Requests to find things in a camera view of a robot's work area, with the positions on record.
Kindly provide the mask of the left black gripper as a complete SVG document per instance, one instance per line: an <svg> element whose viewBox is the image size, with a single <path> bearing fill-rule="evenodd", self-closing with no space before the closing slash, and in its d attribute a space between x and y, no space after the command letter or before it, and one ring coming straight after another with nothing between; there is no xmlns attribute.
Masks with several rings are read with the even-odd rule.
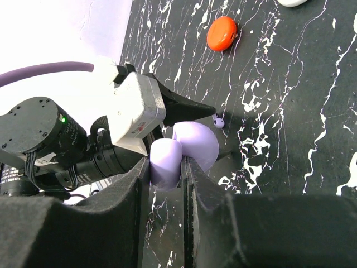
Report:
<svg viewBox="0 0 357 268"><path fill-rule="evenodd" d="M166 127L173 127L178 122L195 121L210 117L216 113L216 109L213 106L190 100L169 90L152 73L147 73L145 76L154 79L158 83L166 109L166 117L163 120L163 124ZM161 138L163 138L162 127L158 125L144 138L146 150L149 151L152 144Z"/></svg>

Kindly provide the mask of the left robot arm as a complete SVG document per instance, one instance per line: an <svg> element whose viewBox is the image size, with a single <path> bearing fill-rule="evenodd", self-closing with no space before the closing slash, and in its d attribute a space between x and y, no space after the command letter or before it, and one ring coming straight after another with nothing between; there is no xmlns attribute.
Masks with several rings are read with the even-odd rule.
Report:
<svg viewBox="0 0 357 268"><path fill-rule="evenodd" d="M162 138L162 126L195 123L214 107L166 88L151 73L116 77L104 116L86 131L54 100L33 97L1 116L1 195L70 192L129 172Z"/></svg>

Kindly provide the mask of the red earbud charging case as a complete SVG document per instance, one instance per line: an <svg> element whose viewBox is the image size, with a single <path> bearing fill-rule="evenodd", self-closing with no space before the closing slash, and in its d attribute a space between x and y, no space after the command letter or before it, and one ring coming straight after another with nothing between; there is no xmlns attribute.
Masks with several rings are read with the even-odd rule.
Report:
<svg viewBox="0 0 357 268"><path fill-rule="evenodd" d="M227 50L237 35L237 25L228 16L217 18L210 26L206 42L208 47L216 52Z"/></svg>

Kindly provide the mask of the purple earbud charging case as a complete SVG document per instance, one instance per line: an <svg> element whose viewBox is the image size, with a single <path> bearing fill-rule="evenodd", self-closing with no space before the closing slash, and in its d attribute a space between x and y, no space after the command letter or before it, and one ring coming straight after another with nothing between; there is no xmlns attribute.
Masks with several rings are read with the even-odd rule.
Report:
<svg viewBox="0 0 357 268"><path fill-rule="evenodd" d="M203 171L208 171L218 155L218 139L209 127L198 122L175 123L172 138L161 138L151 145L151 184L159 191L173 190L180 180L183 157L193 158Z"/></svg>

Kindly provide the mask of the white earbud charging case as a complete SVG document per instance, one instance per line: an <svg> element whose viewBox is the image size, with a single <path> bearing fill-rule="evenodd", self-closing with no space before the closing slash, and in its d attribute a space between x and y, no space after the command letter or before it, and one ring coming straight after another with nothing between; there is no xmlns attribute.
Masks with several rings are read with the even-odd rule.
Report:
<svg viewBox="0 0 357 268"><path fill-rule="evenodd" d="M306 1L307 0L278 0L278 3L284 7L292 8L292 7L297 7L305 3Z"/></svg>

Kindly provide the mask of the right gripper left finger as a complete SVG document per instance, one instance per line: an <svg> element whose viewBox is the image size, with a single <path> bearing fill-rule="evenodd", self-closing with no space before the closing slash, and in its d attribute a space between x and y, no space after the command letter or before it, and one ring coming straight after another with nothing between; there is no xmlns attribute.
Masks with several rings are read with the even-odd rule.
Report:
<svg viewBox="0 0 357 268"><path fill-rule="evenodd" d="M2 267L141 267L149 160L66 205L52 197L1 198Z"/></svg>

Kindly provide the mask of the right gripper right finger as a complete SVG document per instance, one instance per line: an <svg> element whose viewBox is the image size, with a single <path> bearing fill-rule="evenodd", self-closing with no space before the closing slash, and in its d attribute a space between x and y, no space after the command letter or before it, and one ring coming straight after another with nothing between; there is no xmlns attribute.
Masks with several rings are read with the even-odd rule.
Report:
<svg viewBox="0 0 357 268"><path fill-rule="evenodd" d="M356 201L241 195L181 162L184 267L355 267Z"/></svg>

